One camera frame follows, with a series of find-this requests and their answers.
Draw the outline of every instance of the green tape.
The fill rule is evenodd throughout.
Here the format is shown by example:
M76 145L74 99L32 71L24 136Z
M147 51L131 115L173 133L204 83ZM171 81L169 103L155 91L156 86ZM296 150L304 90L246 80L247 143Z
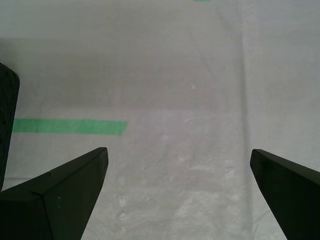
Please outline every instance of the green tape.
M122 135L127 121L103 121L88 119L25 119L16 118L14 133L51 133L51 134L103 134Z

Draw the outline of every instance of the green tape strip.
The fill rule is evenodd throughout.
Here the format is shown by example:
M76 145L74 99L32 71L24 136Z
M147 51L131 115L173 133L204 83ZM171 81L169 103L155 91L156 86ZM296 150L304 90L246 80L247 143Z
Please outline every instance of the green tape strip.
M16 118L14 133L53 133L53 134L104 134L122 135L127 121L103 121L82 119L25 119Z

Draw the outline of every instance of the white sheet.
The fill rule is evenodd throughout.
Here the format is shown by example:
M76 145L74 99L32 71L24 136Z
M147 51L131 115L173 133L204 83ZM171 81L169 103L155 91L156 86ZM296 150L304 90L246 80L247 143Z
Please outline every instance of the white sheet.
M82 239L284 240L261 148L320 171L320 2L3 0L17 118L125 120L122 136L14 133L5 187L109 151Z

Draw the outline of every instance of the black plastic part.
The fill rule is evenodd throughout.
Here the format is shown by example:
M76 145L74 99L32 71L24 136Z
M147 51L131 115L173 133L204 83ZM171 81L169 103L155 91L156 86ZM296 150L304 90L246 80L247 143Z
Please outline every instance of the black plastic part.
M320 173L260 149L250 166L286 238L320 239Z
M18 75L0 62L0 190L4 184L19 86Z
M80 240L108 168L97 148L0 192L0 239Z

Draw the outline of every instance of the white fabric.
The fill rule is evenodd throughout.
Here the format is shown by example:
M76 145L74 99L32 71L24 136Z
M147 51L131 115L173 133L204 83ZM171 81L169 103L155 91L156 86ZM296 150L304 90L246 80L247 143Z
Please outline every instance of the white fabric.
M260 148L320 171L320 1L2 0L17 118L125 120L122 136L14 133L9 188L97 147L83 240L285 240Z

